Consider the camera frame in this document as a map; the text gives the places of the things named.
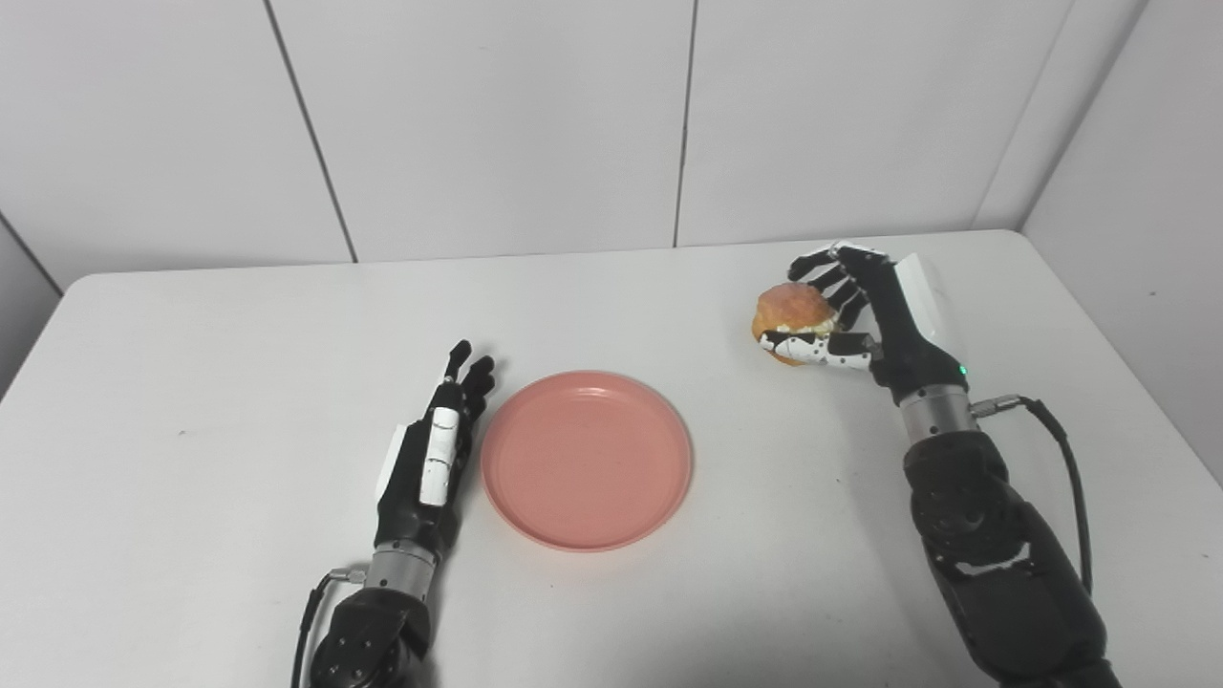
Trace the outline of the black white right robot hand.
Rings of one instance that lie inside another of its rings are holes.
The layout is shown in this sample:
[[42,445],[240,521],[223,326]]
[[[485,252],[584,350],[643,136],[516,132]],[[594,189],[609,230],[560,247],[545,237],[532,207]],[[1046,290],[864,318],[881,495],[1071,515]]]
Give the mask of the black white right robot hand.
[[870,371],[900,402],[932,386],[969,391],[947,321],[917,254],[837,241],[796,257],[785,284],[759,295],[751,332],[783,364]]

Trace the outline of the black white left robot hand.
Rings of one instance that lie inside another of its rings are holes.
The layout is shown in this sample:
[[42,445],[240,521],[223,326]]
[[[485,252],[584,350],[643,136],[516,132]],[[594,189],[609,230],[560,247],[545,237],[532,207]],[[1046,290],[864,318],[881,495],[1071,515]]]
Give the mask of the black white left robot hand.
[[471,364],[472,349],[467,340],[455,345],[422,417],[393,435],[375,507],[377,546],[411,543],[438,557],[454,547],[461,524],[459,488],[486,397],[495,386],[494,358]]

